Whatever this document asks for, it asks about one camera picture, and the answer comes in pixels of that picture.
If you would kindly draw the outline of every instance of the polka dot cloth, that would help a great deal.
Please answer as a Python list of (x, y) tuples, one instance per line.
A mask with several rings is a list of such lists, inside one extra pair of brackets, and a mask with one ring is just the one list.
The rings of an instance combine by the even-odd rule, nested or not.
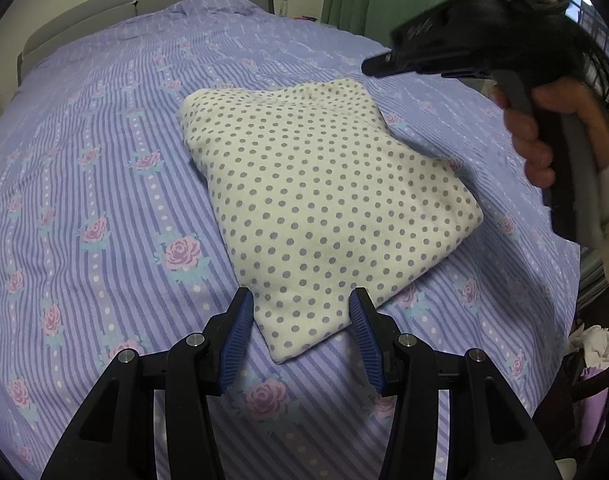
[(483, 220), (447, 165), (393, 139), (351, 79), (200, 90), (181, 115), (275, 362), (346, 327), (353, 288), (382, 304)]

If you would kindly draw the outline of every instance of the blue ribbed rubber pad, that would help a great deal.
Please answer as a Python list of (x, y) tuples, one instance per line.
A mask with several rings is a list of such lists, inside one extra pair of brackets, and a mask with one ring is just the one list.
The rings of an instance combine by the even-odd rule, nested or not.
[(253, 323), (253, 294), (247, 291), (238, 315), (229, 331), (229, 338), (222, 346), (220, 354), (220, 377), (218, 386), (224, 391), (233, 384), (240, 362), (247, 351), (247, 344), (251, 336), (251, 325)]
[(376, 389), (376, 392), (381, 394), (385, 387), (383, 356), (355, 290), (349, 295), (349, 318), (353, 324), (353, 330), (369, 383)]

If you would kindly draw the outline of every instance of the gray upholstered headboard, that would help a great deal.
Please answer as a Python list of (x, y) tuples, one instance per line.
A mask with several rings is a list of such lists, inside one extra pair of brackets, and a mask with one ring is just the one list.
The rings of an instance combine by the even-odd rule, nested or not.
[[(41, 60), (61, 46), (127, 18), (165, 9), (181, 0), (89, 0), (38, 28), (18, 56), (18, 85)], [(274, 12), (273, 0), (249, 0)]]

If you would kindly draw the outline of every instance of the metal screw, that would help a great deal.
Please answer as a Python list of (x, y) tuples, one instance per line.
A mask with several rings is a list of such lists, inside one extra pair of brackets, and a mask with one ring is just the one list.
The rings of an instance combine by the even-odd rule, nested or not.
[(418, 340), (411, 334), (400, 334), (398, 336), (398, 343), (402, 346), (414, 346), (417, 342)]
[(204, 336), (200, 332), (196, 332), (188, 335), (185, 341), (189, 346), (200, 346), (204, 343)]
[(469, 357), (477, 363), (481, 363), (487, 358), (487, 354), (484, 350), (480, 350), (479, 348), (472, 348), (469, 351)]
[(131, 348), (127, 348), (118, 354), (118, 361), (121, 363), (128, 363), (129, 361), (132, 361), (134, 357), (136, 357), (136, 353)]

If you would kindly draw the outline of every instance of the clear plastic bottle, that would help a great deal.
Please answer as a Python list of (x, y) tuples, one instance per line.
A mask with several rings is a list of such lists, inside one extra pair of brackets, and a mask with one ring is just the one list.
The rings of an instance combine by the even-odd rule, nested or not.
[(280, 16), (284, 18), (289, 12), (289, 2), (287, 0), (282, 0), (282, 4), (280, 5)]

